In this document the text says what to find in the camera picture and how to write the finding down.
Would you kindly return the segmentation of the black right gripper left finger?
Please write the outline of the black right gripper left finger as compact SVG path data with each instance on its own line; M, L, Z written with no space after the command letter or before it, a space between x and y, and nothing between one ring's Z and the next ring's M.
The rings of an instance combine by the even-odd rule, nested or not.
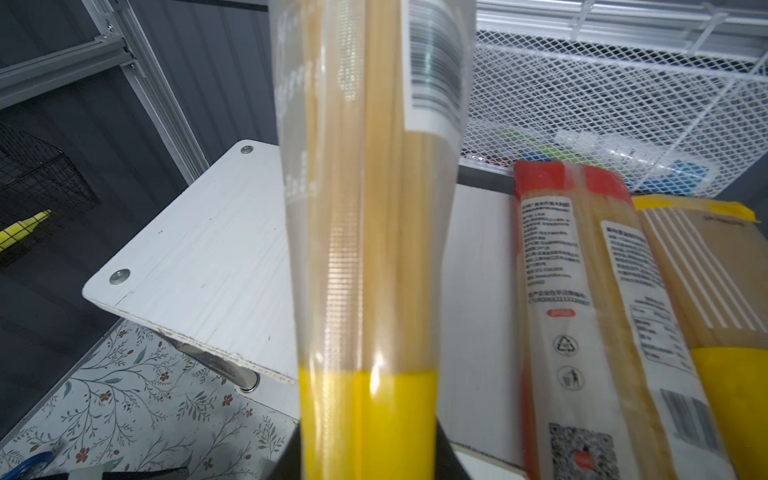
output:
M277 462L269 467L264 479L301 480L302 479L302 442L299 428L295 428Z

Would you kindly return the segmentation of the yellow pasta bag tan window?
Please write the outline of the yellow pasta bag tan window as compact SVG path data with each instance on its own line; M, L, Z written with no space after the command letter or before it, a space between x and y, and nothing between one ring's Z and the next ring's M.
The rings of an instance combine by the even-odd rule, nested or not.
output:
M767 476L767 240L738 202L633 199L725 447Z

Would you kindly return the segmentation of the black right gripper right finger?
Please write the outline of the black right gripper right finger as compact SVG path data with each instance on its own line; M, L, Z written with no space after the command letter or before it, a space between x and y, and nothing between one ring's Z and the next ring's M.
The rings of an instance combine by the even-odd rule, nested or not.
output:
M454 452L440 422L436 424L435 441L435 480L470 480L468 472L462 466Z

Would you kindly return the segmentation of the white two-tier metal shelf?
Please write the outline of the white two-tier metal shelf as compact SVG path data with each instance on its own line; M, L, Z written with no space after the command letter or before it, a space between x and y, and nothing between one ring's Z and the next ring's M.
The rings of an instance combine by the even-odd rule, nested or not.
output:
M442 268L438 418L474 479L522 477L512 181L459 169ZM243 140L84 285L97 307L239 368L245 395L299 414L276 146Z

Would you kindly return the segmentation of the red yellow spaghetti bag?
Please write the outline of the red yellow spaghetti bag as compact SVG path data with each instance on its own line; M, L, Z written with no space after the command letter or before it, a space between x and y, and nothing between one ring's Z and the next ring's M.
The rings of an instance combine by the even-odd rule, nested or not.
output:
M520 161L514 182L527 475L734 478L622 177Z

